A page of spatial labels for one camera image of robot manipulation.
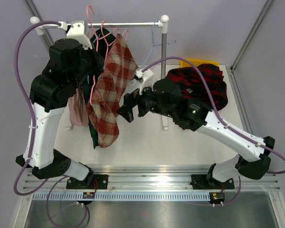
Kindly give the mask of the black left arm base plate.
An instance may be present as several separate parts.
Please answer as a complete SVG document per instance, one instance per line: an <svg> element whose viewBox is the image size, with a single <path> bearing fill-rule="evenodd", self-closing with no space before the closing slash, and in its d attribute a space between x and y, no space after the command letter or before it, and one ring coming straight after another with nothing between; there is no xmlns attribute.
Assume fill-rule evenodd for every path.
<svg viewBox="0 0 285 228"><path fill-rule="evenodd" d="M84 180L70 178L66 183L68 190L106 190L108 185L108 175L90 174Z"/></svg>

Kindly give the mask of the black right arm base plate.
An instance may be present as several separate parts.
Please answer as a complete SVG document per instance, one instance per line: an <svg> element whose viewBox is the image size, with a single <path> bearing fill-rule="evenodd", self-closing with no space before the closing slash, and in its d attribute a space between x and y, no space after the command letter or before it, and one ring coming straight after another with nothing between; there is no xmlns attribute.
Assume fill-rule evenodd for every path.
<svg viewBox="0 0 285 228"><path fill-rule="evenodd" d="M191 186L194 190L234 190L235 184L233 179L226 182L219 182L206 174L191 175Z"/></svg>

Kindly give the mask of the yellow plastic tray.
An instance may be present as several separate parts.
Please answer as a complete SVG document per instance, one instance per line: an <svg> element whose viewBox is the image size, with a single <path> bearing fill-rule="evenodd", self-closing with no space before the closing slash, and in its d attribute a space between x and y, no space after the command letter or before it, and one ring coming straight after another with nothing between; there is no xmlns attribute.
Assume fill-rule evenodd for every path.
<svg viewBox="0 0 285 228"><path fill-rule="evenodd" d="M194 64L196 67L202 65L202 64L212 64L215 66L219 66L219 63L216 61L209 61L209 60L200 60L200 59L192 59L192 58L187 58L187 61L191 62L192 64ZM180 68L183 67L190 67L191 65L185 61L181 61L180 62Z"/></svg>

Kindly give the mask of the red beige plaid skirt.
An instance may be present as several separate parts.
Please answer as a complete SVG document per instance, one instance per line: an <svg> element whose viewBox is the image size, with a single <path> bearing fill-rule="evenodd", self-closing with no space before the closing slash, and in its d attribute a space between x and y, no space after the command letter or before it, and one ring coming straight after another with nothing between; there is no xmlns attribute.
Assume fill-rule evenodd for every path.
<svg viewBox="0 0 285 228"><path fill-rule="evenodd" d="M86 110L93 127L93 147L111 146L119 136L117 110L126 87L138 68L125 38L118 34L108 52L104 72L98 77Z"/></svg>

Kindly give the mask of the pink pleated skirt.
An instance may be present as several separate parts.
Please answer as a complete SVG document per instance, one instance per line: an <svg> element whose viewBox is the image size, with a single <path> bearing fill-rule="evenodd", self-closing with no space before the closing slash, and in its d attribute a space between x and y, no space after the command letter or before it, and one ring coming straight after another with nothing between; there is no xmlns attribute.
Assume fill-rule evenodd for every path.
<svg viewBox="0 0 285 228"><path fill-rule="evenodd" d="M68 99L69 120L74 126L87 127L89 120L83 87L80 85L75 94Z"/></svg>

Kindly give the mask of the pink hanger on rail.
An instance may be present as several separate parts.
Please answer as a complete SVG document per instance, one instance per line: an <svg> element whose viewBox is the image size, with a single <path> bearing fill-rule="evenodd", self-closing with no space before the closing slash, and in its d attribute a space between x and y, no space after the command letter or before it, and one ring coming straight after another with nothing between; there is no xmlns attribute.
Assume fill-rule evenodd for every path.
<svg viewBox="0 0 285 228"><path fill-rule="evenodd" d="M103 20L101 27L95 32L95 41L96 41L96 51L104 59L107 58L108 52L115 41L114 31L108 31L104 28Z"/></svg>

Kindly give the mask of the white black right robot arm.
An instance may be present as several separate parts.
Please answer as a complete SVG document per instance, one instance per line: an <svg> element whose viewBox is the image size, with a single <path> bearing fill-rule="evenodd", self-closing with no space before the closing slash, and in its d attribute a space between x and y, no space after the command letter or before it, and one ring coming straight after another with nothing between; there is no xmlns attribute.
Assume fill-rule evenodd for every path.
<svg viewBox="0 0 285 228"><path fill-rule="evenodd" d="M133 108L137 106L139 117L148 112L169 117L183 130L212 137L237 153L230 160L212 164L207 174L193 179L193 189L221 189L232 178L244 176L259 180L268 172L271 159L265 146L273 148L273 138L256 137L241 129L233 132L232 125L223 124L210 106L184 98L179 86L171 80L161 79L152 87L137 88L123 98L123 105L117 113L129 123L133 121Z"/></svg>

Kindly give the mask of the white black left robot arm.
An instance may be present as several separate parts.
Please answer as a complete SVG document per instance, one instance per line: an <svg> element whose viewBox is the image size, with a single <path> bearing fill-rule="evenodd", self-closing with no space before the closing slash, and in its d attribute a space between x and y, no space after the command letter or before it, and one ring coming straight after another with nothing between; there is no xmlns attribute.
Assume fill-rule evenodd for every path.
<svg viewBox="0 0 285 228"><path fill-rule="evenodd" d="M49 61L33 79L28 99L34 114L29 133L32 139L25 153L16 157L16 163L32 168L36 178L68 176L83 189L93 185L93 170L63 155L54 144L69 98L88 76L102 73L103 63L90 43L64 38L49 47Z"/></svg>

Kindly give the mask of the pink hanger with plaid skirt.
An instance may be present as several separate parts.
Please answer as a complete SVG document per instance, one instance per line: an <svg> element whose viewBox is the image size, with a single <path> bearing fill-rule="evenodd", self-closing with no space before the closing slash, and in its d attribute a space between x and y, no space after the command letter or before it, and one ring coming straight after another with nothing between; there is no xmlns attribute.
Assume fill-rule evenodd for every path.
<svg viewBox="0 0 285 228"><path fill-rule="evenodd" d="M97 31L95 28L94 28L94 26L92 25L92 20L91 20L91 17L90 17L90 15L89 15L89 11L91 11L93 14L95 14L95 11L94 11L94 9L93 9L93 7L91 6L91 5L87 5L87 7L86 7L86 16L87 16L87 19L88 19L88 22L90 23L90 25L91 25L91 30L92 30L92 36L95 34L95 32ZM125 29L124 31L123 31L123 33L121 33L120 32L120 28L114 28L115 29L115 31L117 30L118 31L118 34L119 35L122 35L122 36L124 36L125 34L126 34L126 36L125 36L125 40L127 40L127 38L128 38L128 34L129 34L129 31L128 31L128 29ZM93 65L95 66L95 69L92 71L92 75L90 75L90 76L92 76L93 77L93 86L92 86L92 90L91 90L91 93L90 93L90 98L89 98L89 101L88 101L88 103L90 104L90 105L92 105L92 95L93 95L93 92L94 92L94 89L95 89L95 86L96 86L96 81L97 81L97 79L98 79L98 77L99 77L99 75L103 72L103 68L104 68L104 59L97 53L97 51L96 51L96 48L94 47L94 45L93 45L93 43L91 42L91 44L92 44L92 49L88 49L88 54L91 56L91 58L92 58L92 63L93 63Z"/></svg>

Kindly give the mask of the aluminium mounting rail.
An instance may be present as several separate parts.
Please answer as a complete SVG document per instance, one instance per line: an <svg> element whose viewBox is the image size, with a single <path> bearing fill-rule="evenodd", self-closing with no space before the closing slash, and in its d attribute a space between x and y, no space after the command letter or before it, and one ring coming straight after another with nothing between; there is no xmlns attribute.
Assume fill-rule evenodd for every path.
<svg viewBox="0 0 285 228"><path fill-rule="evenodd" d="M208 166L113 166L93 165L95 174L108 175L108 191L193 191L191 175L206 174ZM28 171L20 190L33 190L42 183ZM277 177L266 174L260 180L241 177L241 191L281 191Z"/></svg>

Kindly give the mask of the silver white clothes rack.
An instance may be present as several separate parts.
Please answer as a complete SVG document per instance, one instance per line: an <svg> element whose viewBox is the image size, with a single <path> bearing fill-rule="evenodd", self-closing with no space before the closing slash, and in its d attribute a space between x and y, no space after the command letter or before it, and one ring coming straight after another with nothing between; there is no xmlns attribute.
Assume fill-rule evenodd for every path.
<svg viewBox="0 0 285 228"><path fill-rule="evenodd" d="M31 17L30 23L32 25L40 24L40 19L38 17ZM168 23L169 17L167 15L162 15L160 20L156 20L155 22L103 22L103 23L87 23L84 20L80 21L73 21L72 23L66 23L64 21L58 22L61 25L54 25L53 22L46 22L45 25L39 25L35 28L36 33L39 36L43 36L46 33L46 29L62 29L64 31L68 30L68 27L72 27L73 24L75 25L84 25L85 29L95 29L95 28L146 28L146 27L159 27L161 28L161 57L166 57L167 54L167 33L168 33ZM87 35L83 37L83 35L75 35L75 38L79 37L79 41L83 41L83 44L87 44ZM161 77L164 77L166 73L166 62L164 61L161 64ZM166 117L162 117L162 127L163 130L168 130L168 120Z"/></svg>

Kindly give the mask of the dark green plaid skirt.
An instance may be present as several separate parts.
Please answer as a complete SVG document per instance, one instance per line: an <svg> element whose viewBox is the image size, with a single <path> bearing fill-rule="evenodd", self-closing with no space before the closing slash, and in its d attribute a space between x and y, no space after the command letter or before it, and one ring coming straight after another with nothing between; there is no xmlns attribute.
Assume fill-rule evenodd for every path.
<svg viewBox="0 0 285 228"><path fill-rule="evenodd" d="M98 42L98 54L105 59L106 56L106 51L109 51L111 49L112 46L107 46L106 41L108 44L114 42L115 40L115 36L113 34L109 34L107 37L102 38L103 34L101 32L101 29L98 29L96 31L97 36L99 37L99 39L97 40L96 36L93 35L90 38L90 41L93 43L94 47L97 46L97 42ZM84 98L85 98L85 102L88 103L89 98L90 98L90 93L92 90L92 86L93 86L93 77L92 76L88 76L85 81L83 82L83 93L84 93ZM93 142L93 148L95 149L99 144L98 144L98 132L94 129L92 123L90 122L90 120L88 119L88 127L89 127L89 131L90 131L90 136L92 138L92 142Z"/></svg>

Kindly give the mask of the blue wire hanger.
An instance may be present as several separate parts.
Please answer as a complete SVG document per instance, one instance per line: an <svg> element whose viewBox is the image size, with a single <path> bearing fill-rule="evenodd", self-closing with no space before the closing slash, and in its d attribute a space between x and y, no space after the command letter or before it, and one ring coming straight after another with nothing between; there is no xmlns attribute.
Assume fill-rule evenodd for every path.
<svg viewBox="0 0 285 228"><path fill-rule="evenodd" d="M162 31L166 33L161 33L163 40L161 43L155 43L155 36L154 36L154 27L159 27L162 29ZM172 40L170 42L167 41L167 31L168 31L168 22L162 22L160 19L155 20L154 24L151 28L151 35L152 35L152 47L150 49L150 52L148 53L148 56L146 57L144 63L142 66L146 66L146 63L155 47L161 47L161 50L163 51L162 58L165 58L167 56L167 53L169 52L168 49L172 48L176 44L176 40Z"/></svg>

